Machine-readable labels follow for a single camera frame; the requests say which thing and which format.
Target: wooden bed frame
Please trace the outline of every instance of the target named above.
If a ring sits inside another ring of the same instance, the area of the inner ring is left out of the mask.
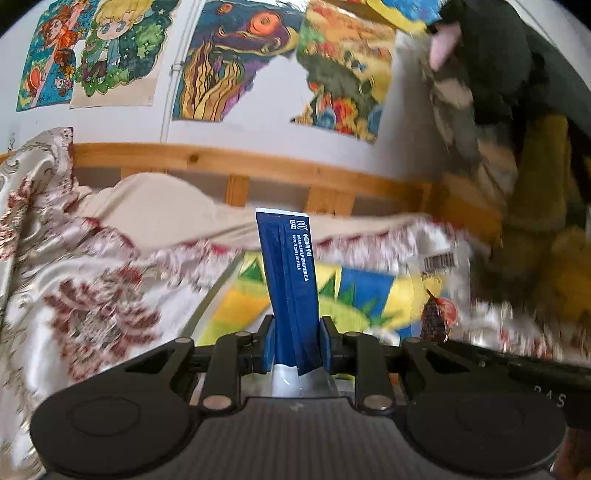
[[[501,217],[453,195],[440,183],[399,182],[345,168],[197,145],[146,143],[74,144],[76,167],[115,167],[121,178],[144,171],[184,170],[228,176],[225,201],[244,206],[250,179],[304,186],[306,212],[349,216],[358,196],[393,201],[400,212],[424,212],[487,243],[501,233]]]

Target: colorful painting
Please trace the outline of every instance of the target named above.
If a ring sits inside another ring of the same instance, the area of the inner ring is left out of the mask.
[[[39,18],[18,91],[17,112],[69,102],[74,46],[86,37],[99,0],[58,0]]]
[[[392,28],[311,0],[297,59],[314,93],[292,121],[374,142],[391,79]]]
[[[396,28],[418,33],[441,19],[439,11],[447,0],[343,0],[369,5]]]
[[[303,10],[287,3],[205,3],[190,43],[173,117],[221,121],[252,89],[261,68],[278,55],[293,53],[303,16]]]
[[[74,76],[72,106],[152,105],[180,0],[104,0]]]
[[[320,315],[330,315],[340,333],[381,327],[401,338],[420,334],[420,317],[428,300],[426,288],[444,294],[443,278],[377,272],[315,264]],[[262,255],[245,254],[238,276],[199,335],[199,345],[211,345],[227,333],[255,332],[269,312],[271,300]]]

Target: cable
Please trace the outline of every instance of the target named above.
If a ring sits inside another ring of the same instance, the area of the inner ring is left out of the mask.
[[[164,104],[164,115],[162,118],[162,127],[160,129],[160,143],[166,143],[168,141],[168,132],[170,130],[170,123],[172,122],[174,99],[176,98],[178,79],[180,73],[183,71],[184,61],[187,57],[187,51],[189,50],[189,44],[193,36],[193,31],[197,26],[199,17],[201,16],[201,10],[206,0],[195,0],[193,7],[189,13],[189,18],[194,18],[194,21],[187,21],[183,30],[183,37],[178,48],[177,57],[174,59],[173,64],[170,67],[170,85],[168,86],[168,93],[166,96],[166,103]]]

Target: wall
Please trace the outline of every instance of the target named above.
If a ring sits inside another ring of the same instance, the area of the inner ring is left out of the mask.
[[[171,84],[171,66],[183,42],[183,31],[192,33],[201,0],[183,0],[176,20],[169,30],[168,45],[151,107],[104,107],[69,109],[53,105],[15,112],[18,84],[22,75],[31,35],[40,14],[51,3],[46,0],[27,13],[2,38],[0,51],[2,75],[0,86],[0,150],[5,150],[14,135],[18,147],[37,133],[58,125],[74,126],[77,142],[158,142],[163,119],[168,121],[167,94]],[[525,21],[553,42],[591,85],[589,32],[552,0],[509,0]],[[436,132],[426,89],[421,80],[417,50],[405,35],[397,39],[393,81],[375,145],[333,132],[294,124],[277,125],[272,119],[257,115],[257,95],[265,92],[267,101],[282,101],[277,90],[277,69],[263,69],[255,79],[256,89],[239,104],[245,121],[221,124],[174,121],[168,142],[224,145],[249,151],[287,155],[318,163],[335,164],[395,179],[434,179],[453,167]],[[285,75],[290,62],[285,59]],[[294,101],[300,102],[297,96]],[[248,117],[252,108],[252,117]]]

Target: blue packet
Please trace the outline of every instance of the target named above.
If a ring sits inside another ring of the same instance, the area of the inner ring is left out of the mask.
[[[304,375],[322,365],[310,219],[305,213],[256,209],[262,259],[275,315],[275,363]]]

